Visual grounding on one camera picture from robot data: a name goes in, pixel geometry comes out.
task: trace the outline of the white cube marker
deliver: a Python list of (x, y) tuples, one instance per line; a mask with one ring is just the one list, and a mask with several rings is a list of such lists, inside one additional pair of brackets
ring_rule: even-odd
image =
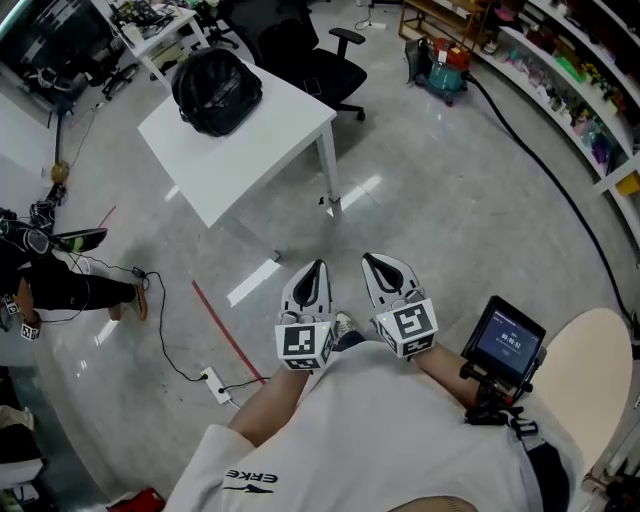
[(438, 331), (431, 299), (376, 315), (376, 329), (398, 357), (408, 357), (433, 345)]
[(276, 325), (278, 359), (292, 370), (319, 370), (336, 341), (333, 322)]

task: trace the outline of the electrical cord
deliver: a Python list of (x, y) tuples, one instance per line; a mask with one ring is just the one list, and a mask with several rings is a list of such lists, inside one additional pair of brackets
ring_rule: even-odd
[(540, 159), (540, 157), (538, 155), (536, 155), (533, 152), (533, 150), (524, 143), (524, 141), (518, 136), (518, 134), (515, 131), (513, 131), (513, 128), (511, 128), (509, 123), (506, 121), (506, 119), (500, 113), (500, 110), (498, 110), (498, 107), (494, 103), (493, 99), (491, 98), (491, 96), (489, 96), (489, 93), (480, 84), (480, 82), (478, 82), (478, 80), (473, 75), (471, 75), (471, 73), (466, 73), (464, 78), (468, 82), (471, 82), (473, 85), (475, 85), (478, 88), (478, 90), (482, 93), (482, 95), (485, 97), (485, 99), (487, 100), (487, 102), (489, 103), (491, 108), (493, 109), (493, 112), (496, 114), (496, 116), (498, 117), (498, 119), (500, 120), (502, 125), (507, 129), (507, 131), (509, 132), (509, 134), (511, 135), (513, 140), (515, 140), (516, 143), (531, 158), (533, 158), (533, 160), (542, 168), (542, 170), (545, 172), (547, 177), (553, 182), (553, 184), (558, 188), (560, 193), (564, 196), (566, 201), (569, 203), (569, 206), (571, 206), (571, 209), (576, 214), (576, 217), (578, 217), (578, 220), (580, 221), (580, 223), (582, 224), (582, 227), (585, 229), (585, 231), (589, 235), (589, 238), (591, 239), (591, 242), (595, 246), (596, 251), (598, 252), (598, 255), (600, 256), (600, 259), (602, 260), (602, 264), (604, 265), (604, 268), (605, 268), (605, 270), (607, 272), (607, 276), (609, 277), (609, 281), (611, 281), (611, 286), (613, 287), (613, 293), (616, 296), (616, 301), (618, 302), (618, 307), (620, 308), (620, 311), (622, 312), (623, 316), (627, 320), (627, 322), (629, 324), (629, 327), (633, 331), (634, 338), (638, 338), (638, 336), (640, 335), (640, 323), (638, 323), (637, 315), (635, 314), (635, 312), (633, 314), (630, 313), (629, 310), (625, 307), (624, 302), (622, 300), (622, 296), (620, 295), (620, 290), (618, 288), (618, 284), (616, 282), (616, 278), (613, 275), (613, 271), (611, 270), (611, 266), (609, 265), (609, 261), (607, 260), (607, 256), (605, 255), (605, 253), (604, 253), (604, 251), (602, 249), (602, 246), (600, 245), (600, 242), (598, 242), (598, 239), (597, 239), (595, 233), (591, 229), (591, 226), (589, 226), (589, 223), (584, 218), (584, 216), (582, 215), (582, 212), (578, 208), (578, 205), (576, 205), (575, 201), (571, 198), (571, 196), (569, 195), (567, 190), (562, 186), (562, 183), (560, 183), (558, 178), (556, 178), (556, 176), (553, 174), (553, 172), (551, 172), (551, 170)]
[[(366, 17), (366, 19), (357, 21), (353, 25), (353, 28), (355, 28), (356, 30), (364, 30), (365, 28), (367, 28), (369, 26), (369, 20), (371, 19), (371, 4), (369, 4), (367, 6), (367, 9), (368, 9), (369, 12), (368, 12), (368, 16)], [(366, 23), (366, 25), (364, 27), (362, 27), (362, 28), (359, 28), (358, 25), (362, 25), (363, 23)]]
[(120, 270), (123, 270), (125, 272), (129, 272), (131, 274), (133, 274), (134, 276), (142, 279), (142, 286), (143, 288), (146, 290), (149, 289), (149, 276), (158, 276), (158, 281), (160, 281), (160, 286), (162, 287), (162, 306), (160, 307), (160, 326), (158, 327), (158, 334), (160, 335), (160, 343), (162, 346), (162, 353), (164, 354), (164, 357), (166, 358), (166, 360), (169, 362), (169, 364), (171, 365), (171, 367), (180, 375), (182, 375), (186, 380), (188, 380), (189, 382), (200, 382), (203, 380), (207, 380), (207, 375), (202, 375), (197, 379), (192, 379), (191, 377), (189, 377), (186, 373), (184, 373), (183, 371), (179, 370), (176, 365), (173, 363), (173, 361), (171, 360), (171, 358), (169, 357), (169, 354), (167, 354), (167, 348), (165, 346), (165, 342), (164, 342), (164, 335), (162, 332), (162, 328), (164, 326), (164, 308), (165, 308), (165, 304), (166, 304), (166, 299), (167, 299), (167, 289), (164, 287), (164, 282), (162, 281), (162, 276), (160, 275), (159, 272), (144, 272), (142, 270), (140, 270), (139, 268), (124, 268), (124, 267), (119, 267), (118, 265), (107, 265), (104, 261), (99, 260), (98, 258), (94, 258), (93, 256), (88, 256), (86, 254), (78, 254), (78, 253), (72, 253), (72, 254), (76, 254), (78, 256), (82, 256), (83, 258), (88, 258), (90, 260), (96, 261), (102, 265), (104, 265), (107, 268), (117, 268)]
[(249, 384), (253, 384), (254, 382), (260, 382), (261, 380), (269, 380), (271, 377), (260, 377), (259, 379), (248, 380), (247, 382), (243, 382), (242, 384), (231, 384), (230, 386), (224, 386), (218, 389), (218, 393), (224, 393), (229, 389), (235, 388), (243, 388), (248, 386)]

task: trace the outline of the power plug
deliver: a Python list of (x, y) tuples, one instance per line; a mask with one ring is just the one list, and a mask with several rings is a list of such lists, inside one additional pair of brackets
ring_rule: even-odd
[(139, 269), (138, 267), (133, 267), (133, 269), (131, 269), (131, 273), (138, 279), (144, 279), (145, 277), (147, 277), (147, 273), (144, 270)]

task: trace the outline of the white t-shirt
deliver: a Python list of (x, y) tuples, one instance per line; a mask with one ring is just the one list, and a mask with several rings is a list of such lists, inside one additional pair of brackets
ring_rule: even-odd
[[(465, 424), (449, 393), (382, 343), (334, 355), (259, 448), (210, 426), (165, 510), (386, 512), (430, 496), (478, 512), (541, 510), (527, 497), (531, 467), (509, 428)], [(573, 495), (578, 447), (535, 397), (519, 405), (560, 451)]]

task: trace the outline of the logo on shirt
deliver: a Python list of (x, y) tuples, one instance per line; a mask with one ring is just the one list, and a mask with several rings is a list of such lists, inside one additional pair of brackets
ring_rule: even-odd
[(245, 494), (273, 494), (273, 491), (269, 489), (260, 489), (255, 485), (247, 484), (244, 487), (223, 487), (228, 491), (244, 491)]
[[(236, 480), (264, 482), (266, 484), (275, 484), (278, 481), (278, 477), (270, 473), (252, 473), (251, 471), (236, 471), (235, 469), (227, 471), (225, 476), (227, 478), (235, 478)], [(229, 491), (244, 491), (245, 494), (273, 494), (271, 489), (262, 489), (251, 483), (247, 483), (242, 487), (227, 486), (223, 487), (223, 489)]]

